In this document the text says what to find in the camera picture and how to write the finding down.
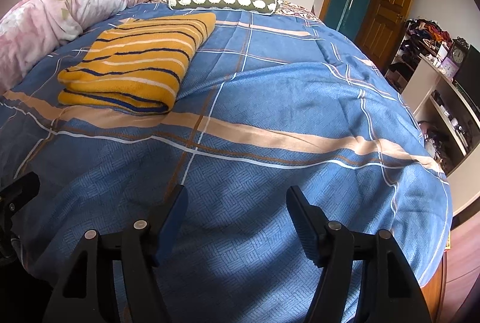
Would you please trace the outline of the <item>blue plaid bed cover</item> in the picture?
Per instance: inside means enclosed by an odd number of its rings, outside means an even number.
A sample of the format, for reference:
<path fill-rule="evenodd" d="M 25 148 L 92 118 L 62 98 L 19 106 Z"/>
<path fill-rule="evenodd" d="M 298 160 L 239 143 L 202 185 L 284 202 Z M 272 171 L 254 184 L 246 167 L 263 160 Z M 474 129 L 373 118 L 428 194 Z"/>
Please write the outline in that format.
<path fill-rule="evenodd" d="M 95 23 L 2 96 L 1 184 L 41 182 L 19 214 L 27 270 L 55 282 L 87 230 L 120 231 L 183 184 L 188 210 L 157 271 L 174 321 L 300 322 L 320 270 L 287 211 L 297 185 L 349 230 L 389 230 L 427 284 L 452 222 L 446 176 L 400 95 L 323 23 L 216 12 L 166 115 L 58 102 L 58 74 L 102 32 L 169 15 L 141 4 Z"/>

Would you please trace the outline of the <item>purple table clock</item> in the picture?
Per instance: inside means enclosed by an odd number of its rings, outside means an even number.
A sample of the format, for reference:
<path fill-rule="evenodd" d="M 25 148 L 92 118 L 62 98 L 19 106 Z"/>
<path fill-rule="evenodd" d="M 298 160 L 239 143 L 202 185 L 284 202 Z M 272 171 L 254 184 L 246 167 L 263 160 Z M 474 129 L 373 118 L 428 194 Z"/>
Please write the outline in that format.
<path fill-rule="evenodd" d="M 469 51 L 470 44 L 464 38 L 456 37 L 445 59 L 441 63 L 441 71 L 450 81 L 453 80 L 459 71 L 466 55 Z"/>

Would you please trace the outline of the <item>yellow striped knit garment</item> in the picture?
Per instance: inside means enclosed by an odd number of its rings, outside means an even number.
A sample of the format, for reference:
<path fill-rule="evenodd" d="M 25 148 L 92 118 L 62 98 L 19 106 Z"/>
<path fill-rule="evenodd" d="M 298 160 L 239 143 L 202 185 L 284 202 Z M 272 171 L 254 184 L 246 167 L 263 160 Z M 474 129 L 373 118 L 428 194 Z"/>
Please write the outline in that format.
<path fill-rule="evenodd" d="M 106 30 L 81 62 L 58 74 L 64 87 L 58 101 L 137 115 L 165 114 L 215 25 L 215 14 L 208 12 L 130 20 Z"/>

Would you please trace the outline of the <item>pink floral quilt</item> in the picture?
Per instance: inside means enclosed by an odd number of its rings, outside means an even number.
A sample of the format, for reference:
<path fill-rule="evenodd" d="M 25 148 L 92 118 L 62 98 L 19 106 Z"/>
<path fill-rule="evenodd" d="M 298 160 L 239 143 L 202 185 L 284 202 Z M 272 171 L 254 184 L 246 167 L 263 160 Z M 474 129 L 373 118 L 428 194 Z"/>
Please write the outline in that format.
<path fill-rule="evenodd" d="M 1 92 L 91 25 L 150 0 L 22 0 L 1 18 Z"/>

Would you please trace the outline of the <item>white shelf unit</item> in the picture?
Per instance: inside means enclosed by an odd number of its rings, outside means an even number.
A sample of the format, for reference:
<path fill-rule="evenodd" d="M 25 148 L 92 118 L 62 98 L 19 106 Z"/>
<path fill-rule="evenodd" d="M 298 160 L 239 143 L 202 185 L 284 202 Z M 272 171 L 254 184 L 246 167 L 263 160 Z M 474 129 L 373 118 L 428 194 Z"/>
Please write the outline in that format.
<path fill-rule="evenodd" d="M 408 20 L 385 78 L 421 128 L 425 148 L 447 175 L 454 215 L 479 201 L 479 109 L 441 71 L 454 39 L 429 20 Z"/>

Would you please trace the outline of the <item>black television screen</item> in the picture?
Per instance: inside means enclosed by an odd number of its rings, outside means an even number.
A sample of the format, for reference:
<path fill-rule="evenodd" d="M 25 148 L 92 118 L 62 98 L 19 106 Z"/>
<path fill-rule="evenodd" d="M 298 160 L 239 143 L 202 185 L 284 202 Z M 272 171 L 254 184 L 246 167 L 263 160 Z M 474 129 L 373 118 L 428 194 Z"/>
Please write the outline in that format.
<path fill-rule="evenodd" d="M 469 51 L 460 65 L 454 82 L 467 95 L 473 105 L 480 107 L 480 53 L 471 45 Z"/>

